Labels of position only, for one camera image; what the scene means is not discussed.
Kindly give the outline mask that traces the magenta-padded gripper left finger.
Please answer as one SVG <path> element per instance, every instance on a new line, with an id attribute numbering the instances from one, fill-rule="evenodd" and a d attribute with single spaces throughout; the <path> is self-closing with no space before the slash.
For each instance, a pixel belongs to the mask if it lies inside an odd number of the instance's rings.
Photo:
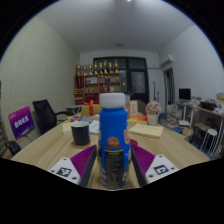
<path id="1" fill-rule="evenodd" d="M 71 158 L 62 157 L 49 172 L 81 187 L 87 187 L 96 155 L 96 146 L 93 145 Z"/>

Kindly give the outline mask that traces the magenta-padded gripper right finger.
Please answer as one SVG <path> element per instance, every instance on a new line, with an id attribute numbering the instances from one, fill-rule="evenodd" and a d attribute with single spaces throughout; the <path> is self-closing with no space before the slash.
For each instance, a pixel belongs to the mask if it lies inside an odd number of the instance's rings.
<path id="1" fill-rule="evenodd" d="M 131 149 L 132 161 L 140 186 L 145 186 L 178 171 L 178 168 L 162 154 L 154 155 L 136 145 L 132 145 Z"/>

